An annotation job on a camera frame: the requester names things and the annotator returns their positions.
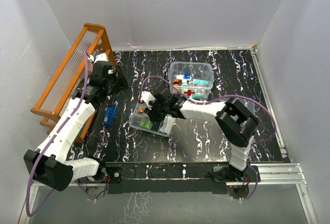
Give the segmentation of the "clear first aid box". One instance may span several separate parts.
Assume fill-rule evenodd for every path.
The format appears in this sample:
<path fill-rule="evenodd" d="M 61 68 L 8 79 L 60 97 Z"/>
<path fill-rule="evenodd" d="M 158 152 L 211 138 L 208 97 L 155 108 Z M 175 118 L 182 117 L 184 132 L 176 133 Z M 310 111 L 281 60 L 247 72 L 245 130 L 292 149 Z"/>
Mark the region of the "clear first aid box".
<path fill-rule="evenodd" d="M 212 66 L 209 63 L 198 62 L 172 62 L 168 69 L 168 82 L 173 85 L 173 80 L 176 75 L 191 75 L 191 80 L 188 81 L 188 87 L 177 87 L 181 93 L 188 98 L 196 100 L 207 100 L 213 88 L 214 74 Z M 208 87 L 194 87 L 193 80 L 201 79 L 209 81 Z"/>

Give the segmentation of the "clear plastic divider tray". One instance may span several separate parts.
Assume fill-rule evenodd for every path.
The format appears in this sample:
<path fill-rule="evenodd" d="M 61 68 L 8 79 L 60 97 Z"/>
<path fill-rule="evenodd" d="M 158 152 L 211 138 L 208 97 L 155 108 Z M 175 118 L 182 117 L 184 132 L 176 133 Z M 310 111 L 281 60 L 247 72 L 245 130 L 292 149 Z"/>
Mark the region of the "clear plastic divider tray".
<path fill-rule="evenodd" d="M 152 122 L 150 117 L 144 113 L 145 109 L 145 104 L 137 103 L 131 115 L 129 125 L 137 130 L 160 136 L 169 136 L 172 133 L 175 118 L 170 115 L 166 115 L 163 121 Z"/>

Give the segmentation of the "small green packet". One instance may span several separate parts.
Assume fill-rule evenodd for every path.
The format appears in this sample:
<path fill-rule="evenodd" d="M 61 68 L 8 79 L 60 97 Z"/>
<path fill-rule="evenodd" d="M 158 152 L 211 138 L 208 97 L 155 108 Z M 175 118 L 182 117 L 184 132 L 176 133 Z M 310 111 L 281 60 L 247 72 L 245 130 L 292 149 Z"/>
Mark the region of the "small green packet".
<path fill-rule="evenodd" d="M 151 121 L 149 121 L 149 120 L 142 119 L 142 120 L 140 121 L 139 126 L 140 126 L 141 128 L 144 128 L 144 129 L 147 129 L 147 130 L 151 130 L 151 128 L 152 128 L 152 126 L 153 126 L 153 123 L 152 123 Z"/>

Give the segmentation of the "clear plastic box lid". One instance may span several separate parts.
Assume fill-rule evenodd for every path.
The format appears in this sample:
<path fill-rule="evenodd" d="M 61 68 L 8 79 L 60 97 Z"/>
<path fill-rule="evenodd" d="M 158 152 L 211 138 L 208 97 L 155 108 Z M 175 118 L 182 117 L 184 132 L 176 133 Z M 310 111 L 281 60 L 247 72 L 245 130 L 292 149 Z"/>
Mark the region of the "clear plastic box lid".
<path fill-rule="evenodd" d="M 256 109 L 255 109 L 255 104 L 253 102 L 250 102 L 249 100 L 246 100 L 246 99 L 242 99 L 240 98 L 239 99 L 243 104 L 244 106 L 253 114 L 255 115 L 256 113 Z"/>

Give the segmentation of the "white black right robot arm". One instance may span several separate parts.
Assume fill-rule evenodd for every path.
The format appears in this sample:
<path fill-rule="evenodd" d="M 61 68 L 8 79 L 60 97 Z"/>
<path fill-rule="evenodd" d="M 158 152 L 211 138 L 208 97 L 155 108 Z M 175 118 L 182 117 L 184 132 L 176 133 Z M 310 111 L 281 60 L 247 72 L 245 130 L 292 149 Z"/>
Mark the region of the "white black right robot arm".
<path fill-rule="evenodd" d="M 176 94 L 151 94 L 143 91 L 140 100 L 146 104 L 146 113 L 153 122 L 162 122 L 166 116 L 180 119 L 200 119 L 218 124 L 232 144 L 227 168 L 220 170 L 220 180 L 242 181 L 248 176 L 252 141 L 259 122 L 255 115 L 238 99 L 207 103 Z"/>

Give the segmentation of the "white blue ointment tube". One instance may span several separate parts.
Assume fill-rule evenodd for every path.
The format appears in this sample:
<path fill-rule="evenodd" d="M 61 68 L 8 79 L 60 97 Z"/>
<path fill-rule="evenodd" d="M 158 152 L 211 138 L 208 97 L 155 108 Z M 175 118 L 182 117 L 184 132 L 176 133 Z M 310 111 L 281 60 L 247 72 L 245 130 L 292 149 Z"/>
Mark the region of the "white blue ointment tube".
<path fill-rule="evenodd" d="M 180 80 L 180 81 L 182 81 L 184 79 L 186 81 L 190 81 L 192 78 L 191 78 L 191 75 L 176 75 L 175 79 Z"/>

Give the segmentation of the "white bottle green label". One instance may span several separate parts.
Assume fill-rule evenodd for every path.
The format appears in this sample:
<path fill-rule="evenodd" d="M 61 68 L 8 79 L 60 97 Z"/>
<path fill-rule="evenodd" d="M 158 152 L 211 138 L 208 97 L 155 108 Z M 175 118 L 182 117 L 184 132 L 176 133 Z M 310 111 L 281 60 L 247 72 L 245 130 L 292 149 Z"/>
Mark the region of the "white bottle green label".
<path fill-rule="evenodd" d="M 189 86 L 189 84 L 188 84 L 188 81 L 186 80 L 186 79 L 183 79 L 182 81 L 181 81 L 181 85 L 180 85 L 181 87 L 188 87 Z"/>

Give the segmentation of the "brown bottle orange cap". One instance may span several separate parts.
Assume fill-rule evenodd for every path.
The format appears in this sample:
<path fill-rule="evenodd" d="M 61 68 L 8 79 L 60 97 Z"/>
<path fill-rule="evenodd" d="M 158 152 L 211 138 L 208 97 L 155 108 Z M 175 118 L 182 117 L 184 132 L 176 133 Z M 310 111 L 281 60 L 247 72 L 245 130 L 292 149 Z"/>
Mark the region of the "brown bottle orange cap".
<path fill-rule="evenodd" d="M 180 81 L 178 79 L 173 80 L 173 85 L 177 88 L 180 86 Z"/>

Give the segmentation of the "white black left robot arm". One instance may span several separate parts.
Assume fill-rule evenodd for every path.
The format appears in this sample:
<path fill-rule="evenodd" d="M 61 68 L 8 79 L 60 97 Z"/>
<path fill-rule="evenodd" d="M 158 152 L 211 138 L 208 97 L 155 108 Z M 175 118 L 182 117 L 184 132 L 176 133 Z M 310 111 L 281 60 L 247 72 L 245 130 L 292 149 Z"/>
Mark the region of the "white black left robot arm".
<path fill-rule="evenodd" d="M 106 169 L 95 159 L 69 162 L 67 154 L 86 121 L 108 97 L 128 89 L 120 65 L 109 61 L 93 64 L 92 73 L 80 81 L 68 105 L 49 136 L 36 150 L 27 150 L 24 162 L 32 179 L 63 191 L 79 178 L 95 182 L 106 178 Z"/>

